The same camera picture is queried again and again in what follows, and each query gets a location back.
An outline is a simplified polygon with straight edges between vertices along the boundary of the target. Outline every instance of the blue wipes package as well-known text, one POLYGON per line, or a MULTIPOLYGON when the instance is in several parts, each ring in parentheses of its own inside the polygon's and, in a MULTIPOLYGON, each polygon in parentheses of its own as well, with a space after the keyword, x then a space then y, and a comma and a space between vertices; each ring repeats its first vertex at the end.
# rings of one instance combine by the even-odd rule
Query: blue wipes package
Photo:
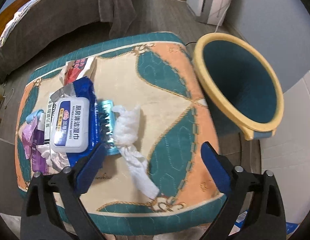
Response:
POLYGON ((100 141, 99 138, 99 123, 98 123, 98 109, 97 109, 97 98, 94 93, 94 86, 88 77, 82 77, 75 80, 73 83, 76 97, 87 98, 89 100, 89 117, 88 117, 88 147, 81 153, 67 152, 67 157, 70 166, 74 166, 76 162, 87 156, 100 141))

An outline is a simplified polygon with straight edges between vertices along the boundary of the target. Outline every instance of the quilted fabric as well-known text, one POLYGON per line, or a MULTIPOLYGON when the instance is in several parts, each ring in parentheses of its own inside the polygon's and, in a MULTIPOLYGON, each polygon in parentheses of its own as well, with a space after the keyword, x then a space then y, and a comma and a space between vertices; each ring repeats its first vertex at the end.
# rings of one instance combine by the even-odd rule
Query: quilted fabric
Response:
MULTIPOLYGON (((148 174, 160 189, 147 198, 131 181, 120 155, 108 156, 81 201, 97 227, 117 235, 155 235, 212 222, 225 196, 218 192, 200 157, 218 141, 189 55, 172 33, 150 33, 107 41, 67 54, 31 74, 21 100, 16 133, 16 173, 24 194, 32 176, 20 135, 25 117, 46 109, 49 93, 62 85, 68 60, 97 56, 91 80, 98 99, 126 109, 141 106, 137 149, 149 160, 148 174)), ((69 222, 59 194, 56 203, 69 222)))

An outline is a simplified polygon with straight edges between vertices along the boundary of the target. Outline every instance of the white tissue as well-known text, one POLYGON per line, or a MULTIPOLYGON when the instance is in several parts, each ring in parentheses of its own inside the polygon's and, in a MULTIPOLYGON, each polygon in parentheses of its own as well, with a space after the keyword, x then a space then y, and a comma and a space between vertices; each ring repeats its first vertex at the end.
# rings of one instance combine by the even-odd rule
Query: white tissue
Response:
POLYGON ((159 189, 146 174, 147 159, 133 145, 138 138, 140 106, 136 106, 132 111, 127 111, 123 106, 114 106, 112 111, 120 114, 113 132, 115 145, 126 160, 136 187, 144 195, 154 199, 159 189))
POLYGON ((70 166, 66 153, 54 152, 50 148, 49 143, 36 145, 36 148, 41 153, 42 157, 46 159, 47 165, 53 167, 56 171, 62 171, 63 168, 70 166))

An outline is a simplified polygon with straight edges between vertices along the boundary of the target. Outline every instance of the yellow bin rim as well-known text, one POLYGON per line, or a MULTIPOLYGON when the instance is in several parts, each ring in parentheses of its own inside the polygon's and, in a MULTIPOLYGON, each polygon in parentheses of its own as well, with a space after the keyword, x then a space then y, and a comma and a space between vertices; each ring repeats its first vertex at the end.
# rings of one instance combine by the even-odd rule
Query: yellow bin rim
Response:
POLYGON ((194 56, 194 68, 196 75, 204 88, 205 92, 211 98, 213 103, 229 118, 231 119, 244 133, 245 139, 252 140, 254 138, 254 131, 269 132, 272 131, 274 135, 277 126, 280 124, 284 114, 284 97, 279 80, 267 60, 247 42, 229 34, 225 33, 209 33, 202 36, 196 43, 194 56), (207 71, 206 64, 203 58, 203 50, 206 44, 212 41, 229 41, 241 46, 249 51, 266 69, 273 82, 276 93, 276 110, 272 120, 268 123, 255 122, 241 112, 239 112, 222 94, 216 86, 212 77, 207 71))

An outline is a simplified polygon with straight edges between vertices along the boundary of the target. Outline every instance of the wet wipes package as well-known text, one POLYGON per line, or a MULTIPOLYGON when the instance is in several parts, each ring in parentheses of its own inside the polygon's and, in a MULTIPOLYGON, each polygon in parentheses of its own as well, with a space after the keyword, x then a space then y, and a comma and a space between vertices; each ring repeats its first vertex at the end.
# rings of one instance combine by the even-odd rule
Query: wet wipes package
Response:
MULTIPOLYGON (((86 130, 86 125, 87 125, 87 129, 88 129, 88 146, 86 147, 85 150, 81 151, 81 152, 74 152, 74 151, 68 151, 68 149, 66 150, 66 154, 70 163, 70 166, 74 166, 76 164, 76 162, 82 158, 87 156, 92 149, 95 147, 95 145, 100 142, 100 135, 99 135, 99 122, 98 122, 98 109, 97 109, 97 99, 94 93, 94 86, 93 83, 91 82, 91 80, 88 77, 82 77, 80 79, 75 80, 72 83, 69 83, 67 85, 65 85, 64 87, 60 88, 59 90, 57 90, 55 93, 53 93, 51 96, 51 101, 52 103, 55 103, 55 113, 54 113, 54 125, 53 123, 50 126, 51 129, 51 135, 53 133, 53 131, 57 131, 58 128, 58 123, 57 120, 60 120, 61 117, 61 121, 63 120, 63 118, 67 117, 64 116, 64 110, 68 111, 68 114, 71 114, 71 109, 65 109, 63 107, 60 107, 60 105, 57 105, 57 103, 61 103, 63 101, 67 101, 67 100, 73 100, 73 98, 86 98, 89 102, 89 107, 88 107, 88 111, 85 110, 85 112, 82 111, 82 109, 80 109, 80 114, 78 114, 78 110, 76 112, 76 104, 74 104, 75 109, 74 109, 74 122, 78 121, 77 119, 82 119, 82 122, 80 121, 80 123, 76 123, 74 126, 72 126, 72 142, 74 142, 74 140, 76 140, 76 142, 79 142, 79 144, 82 144, 84 141, 80 141, 81 139, 81 135, 77 132, 80 132, 81 129, 85 129, 86 130)), ((86 103, 79 103, 77 101, 77 106, 79 107, 84 107, 86 109, 86 107, 84 106, 84 104, 86 103)), ((51 143, 51 148, 53 149, 53 144, 55 144, 55 142, 57 144, 59 144, 59 142, 55 141, 55 137, 54 138, 50 138, 50 143, 51 143)))
POLYGON ((56 102, 50 147, 60 153, 80 153, 88 147, 89 100, 61 98, 56 102))

